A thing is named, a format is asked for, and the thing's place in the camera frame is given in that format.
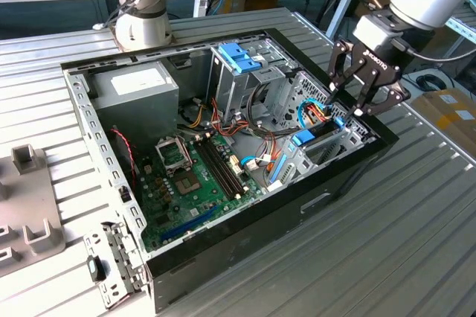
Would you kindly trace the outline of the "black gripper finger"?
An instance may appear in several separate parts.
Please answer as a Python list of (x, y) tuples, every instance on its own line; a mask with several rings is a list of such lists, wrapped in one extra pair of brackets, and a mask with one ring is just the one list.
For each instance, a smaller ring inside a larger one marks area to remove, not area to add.
[[(400, 80), (402, 79), (400, 67), (395, 67), (395, 69), (400, 71), (401, 77), (391, 85), (375, 88), (362, 82), (363, 86), (361, 87), (361, 91), (355, 104), (346, 114), (345, 122), (348, 122), (352, 115), (378, 115), (380, 113), (386, 112), (392, 107), (408, 100), (411, 97), (411, 93), (400, 83)], [(373, 99), (380, 88), (384, 88), (386, 90), (387, 96), (383, 101), (374, 103)]]
[(334, 101), (336, 94), (353, 80), (354, 74), (365, 64), (365, 60), (353, 62), (353, 49), (354, 44), (342, 39), (334, 43), (327, 69), (330, 80), (327, 103)]

